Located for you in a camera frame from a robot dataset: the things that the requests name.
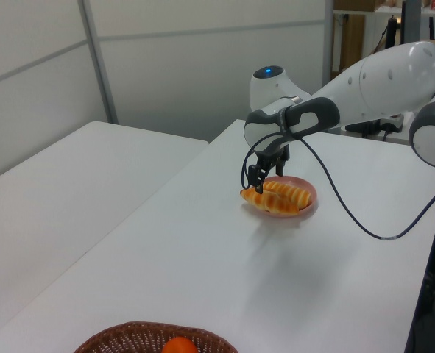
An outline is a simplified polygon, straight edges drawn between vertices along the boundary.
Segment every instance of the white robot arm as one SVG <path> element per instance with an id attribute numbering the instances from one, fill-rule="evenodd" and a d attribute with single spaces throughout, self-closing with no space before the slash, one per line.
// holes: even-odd
<path id="1" fill-rule="evenodd" d="M 420 108 L 409 141 L 415 153 L 435 167 L 435 45 L 409 43 L 371 55 L 312 96 L 292 83 L 282 68 L 262 68 L 250 83 L 250 107 L 244 136 L 258 161 L 244 172 L 258 192 L 271 168 L 283 174 L 289 141 Z"/>

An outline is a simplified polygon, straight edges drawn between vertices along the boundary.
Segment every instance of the bread roll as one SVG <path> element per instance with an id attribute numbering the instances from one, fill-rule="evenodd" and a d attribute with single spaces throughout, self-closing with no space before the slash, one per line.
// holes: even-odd
<path id="1" fill-rule="evenodd" d="M 297 205 L 299 210 L 303 210 L 312 203 L 311 193 L 309 193 L 307 190 L 299 188 L 297 186 L 284 184 L 282 182 L 264 182 L 263 193 L 265 191 L 272 191 L 279 194 L 280 196 L 287 196 L 291 203 Z"/>
<path id="2" fill-rule="evenodd" d="M 255 188 L 240 191 L 241 197 L 249 204 L 260 210 L 277 213 L 281 215 L 297 215 L 299 208 L 297 204 L 284 195 L 280 195 L 271 190 L 264 190 L 262 194 L 257 193 Z"/>

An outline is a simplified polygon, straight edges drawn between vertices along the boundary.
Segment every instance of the pink plate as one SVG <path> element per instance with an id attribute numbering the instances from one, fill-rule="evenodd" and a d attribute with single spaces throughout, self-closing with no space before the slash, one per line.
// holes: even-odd
<path id="1" fill-rule="evenodd" d="M 291 218 L 291 217 L 297 217 L 301 215 L 306 215 L 307 213 L 311 212 L 314 208 L 314 205 L 317 201 L 317 191 L 315 190 L 314 186 L 308 182 L 307 180 L 296 178 L 295 176 L 270 176 L 265 179 L 265 182 L 282 182 L 283 184 L 289 184 L 292 186 L 297 186 L 302 189 L 306 189 L 309 193 L 311 193 L 311 204 L 308 205 L 306 208 L 299 211 L 298 215 L 281 215 L 279 213 L 271 213 L 269 211 L 263 211 L 259 210 L 258 208 L 255 208 L 257 211 L 269 215 L 270 217 L 276 217 L 276 218 Z"/>

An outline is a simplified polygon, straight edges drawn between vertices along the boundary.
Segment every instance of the white table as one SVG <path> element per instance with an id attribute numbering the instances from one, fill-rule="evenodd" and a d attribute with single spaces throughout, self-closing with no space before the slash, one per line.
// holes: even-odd
<path id="1" fill-rule="evenodd" d="M 243 125 L 230 126 L 1 329 L 0 352 L 72 352 L 125 321 L 201 327 L 242 353 L 403 352 L 435 204 L 404 238 L 375 240 L 292 143 L 286 174 L 315 186 L 318 208 L 306 218 L 260 215 L 238 194 Z M 407 146 L 322 133 L 306 140 L 374 232 L 398 233 L 435 194 L 435 169 Z"/>
<path id="2" fill-rule="evenodd" d="M 0 328 L 207 143 L 94 122 L 0 176 Z"/>

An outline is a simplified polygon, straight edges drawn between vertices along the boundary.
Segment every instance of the wicker basket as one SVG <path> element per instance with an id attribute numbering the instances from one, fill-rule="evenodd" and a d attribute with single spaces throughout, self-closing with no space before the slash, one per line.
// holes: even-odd
<path id="1" fill-rule="evenodd" d="M 226 340 L 203 329 L 140 321 L 105 329 L 75 353 L 160 353 L 166 342 L 178 336 L 192 340 L 199 353 L 238 353 Z"/>

